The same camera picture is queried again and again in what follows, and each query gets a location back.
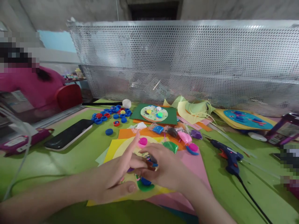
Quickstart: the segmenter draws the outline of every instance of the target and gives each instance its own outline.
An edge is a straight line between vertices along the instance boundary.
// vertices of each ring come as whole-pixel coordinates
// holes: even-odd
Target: perforated metal screen
[[[95,98],[162,104],[183,95],[264,115],[299,112],[299,21],[68,27]]]

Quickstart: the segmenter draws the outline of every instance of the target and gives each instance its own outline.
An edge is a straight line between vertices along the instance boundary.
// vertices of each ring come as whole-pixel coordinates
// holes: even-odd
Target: blue wall
[[[45,48],[76,53],[76,48],[69,32],[52,32],[47,30],[38,30],[38,32]]]

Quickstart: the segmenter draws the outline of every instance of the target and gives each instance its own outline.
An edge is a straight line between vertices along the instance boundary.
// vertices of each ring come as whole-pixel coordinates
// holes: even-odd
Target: person
[[[56,71],[39,66],[22,48],[13,43],[0,43],[0,60],[5,67],[0,73],[0,91],[20,90],[32,104],[35,115],[49,117],[59,112],[56,91],[65,79]]]
[[[71,204],[94,200],[106,204],[136,192],[133,181],[120,184],[131,167],[135,173],[154,184],[182,193],[192,204],[200,223],[235,223],[217,202],[204,183],[173,152],[161,144],[151,143],[140,151],[148,152],[158,162],[154,171],[145,158],[133,154],[139,141],[134,140],[121,157],[103,165],[38,186],[0,204],[0,223],[40,223]]]

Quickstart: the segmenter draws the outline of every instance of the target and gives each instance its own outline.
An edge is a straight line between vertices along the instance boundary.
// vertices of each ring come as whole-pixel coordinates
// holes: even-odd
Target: blue glue gun
[[[222,153],[219,155],[227,160],[226,170],[232,175],[239,175],[238,161],[242,160],[244,156],[241,153],[235,152],[231,148],[227,147],[225,144],[217,142],[216,140],[206,138],[209,140],[214,147],[219,149]]]

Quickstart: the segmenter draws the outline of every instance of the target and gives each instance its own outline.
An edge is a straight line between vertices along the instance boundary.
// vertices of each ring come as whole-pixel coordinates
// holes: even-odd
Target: smartphone
[[[92,127],[93,123],[93,120],[82,119],[46,141],[44,146],[49,150],[63,151],[87,132]]]

